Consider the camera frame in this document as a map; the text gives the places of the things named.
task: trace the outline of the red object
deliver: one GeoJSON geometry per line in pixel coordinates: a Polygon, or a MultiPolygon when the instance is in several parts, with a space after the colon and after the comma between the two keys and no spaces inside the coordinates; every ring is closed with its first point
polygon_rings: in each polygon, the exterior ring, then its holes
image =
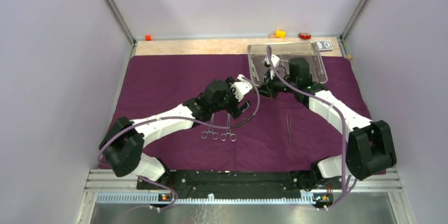
{"type": "Polygon", "coordinates": [[[304,40],[308,40],[308,39],[311,39],[311,34],[310,33],[299,33],[298,34],[298,36],[301,38],[301,39],[304,39],[304,40]]]}

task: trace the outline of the forceps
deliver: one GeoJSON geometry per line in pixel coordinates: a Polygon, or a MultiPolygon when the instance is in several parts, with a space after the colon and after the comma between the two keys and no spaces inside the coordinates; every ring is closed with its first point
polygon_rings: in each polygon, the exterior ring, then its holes
{"type": "MultiPolygon", "coordinates": [[[[214,114],[211,115],[211,119],[210,119],[210,124],[214,125],[214,114]]],[[[203,131],[201,133],[201,137],[202,138],[207,138],[209,136],[209,133],[211,133],[211,138],[212,139],[218,139],[219,135],[218,133],[213,131],[213,127],[209,126],[208,131],[203,131]]]]}
{"type": "MultiPolygon", "coordinates": [[[[227,127],[230,127],[230,114],[227,114],[227,127]]],[[[230,128],[226,129],[226,133],[221,134],[221,140],[226,141],[227,135],[229,135],[230,141],[233,142],[237,140],[237,135],[235,133],[232,133],[230,131],[230,128]]]]}

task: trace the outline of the gray floor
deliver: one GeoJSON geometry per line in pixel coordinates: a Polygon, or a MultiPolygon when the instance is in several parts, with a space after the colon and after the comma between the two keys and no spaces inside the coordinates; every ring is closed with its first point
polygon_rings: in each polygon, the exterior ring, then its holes
{"type": "MultiPolygon", "coordinates": [[[[134,204],[98,204],[91,224],[110,224],[134,204]]],[[[330,211],[287,205],[177,205],[161,213],[140,208],[114,224],[396,223],[387,193],[351,193],[330,211]]]]}

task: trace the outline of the gray wall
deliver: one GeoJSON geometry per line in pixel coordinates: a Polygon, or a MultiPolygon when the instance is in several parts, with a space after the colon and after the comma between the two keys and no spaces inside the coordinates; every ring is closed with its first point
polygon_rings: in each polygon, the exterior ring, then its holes
{"type": "Polygon", "coordinates": [[[0,5],[0,223],[73,223],[129,44],[103,0],[0,5]]]}
{"type": "Polygon", "coordinates": [[[447,0],[371,0],[348,39],[376,119],[389,122],[418,223],[446,222],[447,0]]]}
{"type": "Polygon", "coordinates": [[[115,0],[144,38],[341,34],[359,0],[115,0]]]}

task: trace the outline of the white backdrop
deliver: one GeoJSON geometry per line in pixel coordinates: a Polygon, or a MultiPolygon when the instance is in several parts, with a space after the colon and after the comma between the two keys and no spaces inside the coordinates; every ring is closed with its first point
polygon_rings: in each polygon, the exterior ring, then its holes
{"type": "Polygon", "coordinates": [[[341,34],[360,0],[115,0],[134,37],[341,34]]]}
{"type": "Polygon", "coordinates": [[[0,223],[73,223],[130,44],[104,0],[0,5],[0,223]]]}
{"type": "Polygon", "coordinates": [[[370,0],[347,43],[364,99],[390,123],[417,223],[446,223],[446,0],[370,0]]]}

